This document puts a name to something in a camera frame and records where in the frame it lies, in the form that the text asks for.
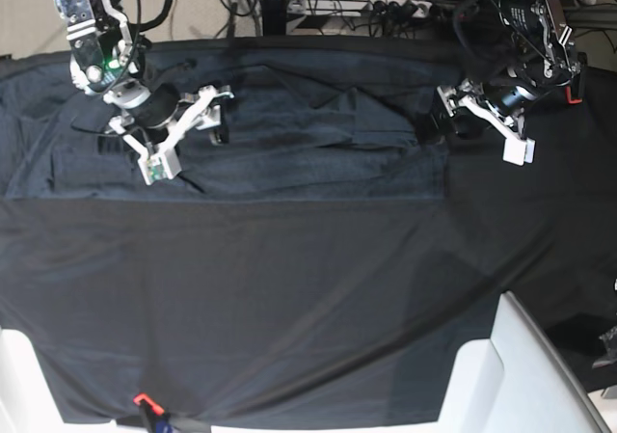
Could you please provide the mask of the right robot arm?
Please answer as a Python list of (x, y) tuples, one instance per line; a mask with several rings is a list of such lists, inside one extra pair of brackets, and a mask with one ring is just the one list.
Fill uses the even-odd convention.
[(173, 125), (197, 103), (198, 94), (182, 93), (174, 85), (197, 64), (187, 59), (161, 69), (147, 61), (151, 43), (145, 33), (167, 19), (174, 0), (164, 0), (154, 19), (134, 22), (121, 1), (54, 0), (54, 4), (67, 26), (75, 87), (120, 110), (100, 136), (120, 137), (153, 151), (171, 137)]

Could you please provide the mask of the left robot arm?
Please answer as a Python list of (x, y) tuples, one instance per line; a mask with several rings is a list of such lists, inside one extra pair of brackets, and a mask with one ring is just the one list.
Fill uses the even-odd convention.
[(441, 83), (421, 140), (447, 134), (477, 139), (499, 133), (530, 146), (525, 114), (540, 100), (579, 81), (583, 62), (558, 0), (459, 0), (450, 16), (463, 54), (457, 80)]

